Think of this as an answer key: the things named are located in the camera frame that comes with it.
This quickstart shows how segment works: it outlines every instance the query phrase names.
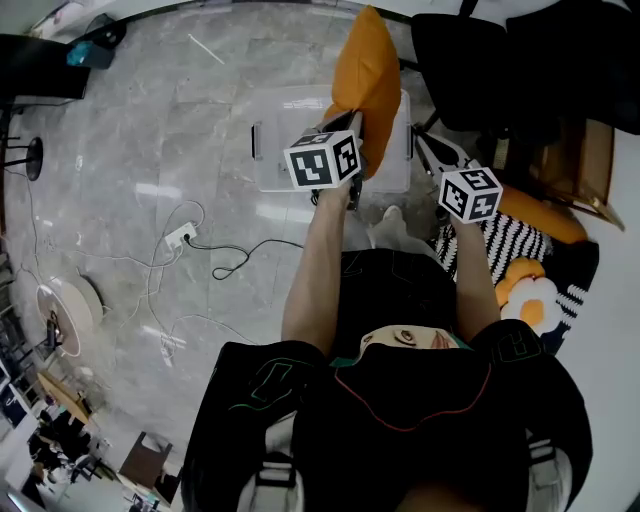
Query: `black cable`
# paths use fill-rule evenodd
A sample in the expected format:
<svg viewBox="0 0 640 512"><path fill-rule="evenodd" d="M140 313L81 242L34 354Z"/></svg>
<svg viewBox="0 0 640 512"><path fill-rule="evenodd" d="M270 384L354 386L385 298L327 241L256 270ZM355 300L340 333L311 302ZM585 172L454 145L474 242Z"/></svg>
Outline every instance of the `black cable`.
<svg viewBox="0 0 640 512"><path fill-rule="evenodd" d="M33 257L36 260L36 269L38 269L38 275L40 275L40 262L38 261L38 230L36 228L36 221L34 219L35 215L33 213L33 195L31 194L30 180L29 180L29 178L27 177L26 174L22 174L21 172L16 172L16 171L10 171L6 167L4 167L4 172L8 172L9 174L15 174L16 176L21 176L22 178L27 180L27 191L29 192L29 206L30 206L30 209L31 209L31 226L33 226Z"/></svg>
<svg viewBox="0 0 640 512"><path fill-rule="evenodd" d="M251 249L250 251L247 251L246 249L243 249L242 247L239 247L237 245L214 245L211 247L206 247L203 245L194 245L191 243L190 237L189 235L184 235L184 241L187 242L187 245L193 249L199 249L201 251L217 251L218 249L233 249L234 251L239 251L241 253L244 254L244 260L241 261L238 265L236 265L233 268L230 267L216 267L213 269L213 271L211 272L211 275L213 276L213 278L216 281L224 281L225 279L227 279L229 276L231 276L231 274L233 274L236 270L244 267L244 265L247 263L247 261L249 261L249 258L251 258L251 255L254 253L254 251L260 247L263 244L266 244L267 242L277 242L280 244L287 244L287 245L291 245L293 247L298 247L299 249L304 249L304 246L297 244L295 242L289 242L288 240L278 240L276 238L267 238L266 240L263 240L262 242L260 242L258 245L256 245L253 249ZM218 271L224 271L226 272L226 274L223 277L218 277L216 276L216 272Z"/></svg>

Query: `marble floor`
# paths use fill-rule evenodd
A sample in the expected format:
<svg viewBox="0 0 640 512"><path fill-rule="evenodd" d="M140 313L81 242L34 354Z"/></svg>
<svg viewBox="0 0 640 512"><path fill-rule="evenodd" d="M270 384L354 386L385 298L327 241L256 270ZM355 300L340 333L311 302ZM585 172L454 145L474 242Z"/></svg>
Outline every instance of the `marble floor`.
<svg viewBox="0 0 640 512"><path fill-rule="evenodd" d="M300 211L312 212L308 196L261 193L254 182L251 98L259 88L330 84L353 18L326 5L260 3L150 16L128 25L111 68L92 72L84 100L14 117L12 134L43 138L45 162L30 190L22 177L5 175L6 247L15 267L34 274L20 272L12 293L35 343L44 337L36 281L80 272L95 284L109 309L82 338L80 356L63 364L100 404L95 421L112 445L112 464L119 467L140 430L172 442L179 463L221 346L279 339L300 250L263 246L232 277L216 281L213 268L242 256L187 248L164 270L161 286L160 270L148 280L149 270L133 261L74 251L167 262L164 244L153 258L163 232L201 220L199 208L186 203L167 222L187 200L204 208L201 244L303 243L309 215ZM400 56L412 58L409 27L389 28ZM421 76L403 71L402 85L413 120L425 120L433 107ZM468 146L463 134L456 137ZM365 185L358 215L374 223L398 204L409 232L427 238L431 184L417 159L412 164L409 192L375 194ZM148 290L158 290L149 296L153 312ZM163 331L172 330L175 344L163 342Z"/></svg>

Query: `orange pillow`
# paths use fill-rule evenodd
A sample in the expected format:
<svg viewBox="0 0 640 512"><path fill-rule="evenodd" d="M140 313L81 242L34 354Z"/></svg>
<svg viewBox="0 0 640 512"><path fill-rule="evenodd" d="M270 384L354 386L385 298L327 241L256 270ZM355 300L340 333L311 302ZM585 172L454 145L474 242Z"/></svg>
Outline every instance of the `orange pillow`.
<svg viewBox="0 0 640 512"><path fill-rule="evenodd" d="M587 232L578 221L565 217L509 185L503 184L502 187L504 190L498 207L502 213L526 222L565 244L588 239Z"/></svg>
<svg viewBox="0 0 640 512"><path fill-rule="evenodd" d="M336 64L333 105L325 119L340 112L362 112L366 136L362 154L371 178L384 158L393 120L400 106L400 67L384 21L367 6L356 18Z"/></svg>

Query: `wooden furniture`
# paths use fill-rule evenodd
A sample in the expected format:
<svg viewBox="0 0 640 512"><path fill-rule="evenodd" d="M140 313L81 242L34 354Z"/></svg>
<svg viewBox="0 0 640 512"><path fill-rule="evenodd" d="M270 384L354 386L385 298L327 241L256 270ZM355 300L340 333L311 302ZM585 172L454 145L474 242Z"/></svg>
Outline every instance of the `wooden furniture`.
<svg viewBox="0 0 640 512"><path fill-rule="evenodd" d="M561 139L537 151L530 168L544 195L624 231L609 203L614 130L591 119L563 120Z"/></svg>
<svg viewBox="0 0 640 512"><path fill-rule="evenodd" d="M82 397L78 396L76 398L75 395L77 395L77 393L72 393L64 384L62 384L62 382L56 379L49 372L39 372L38 380L45 392L53 396L60 405L66 407L71 416L79 419L85 425L89 423L89 416L91 413L82 403Z"/></svg>

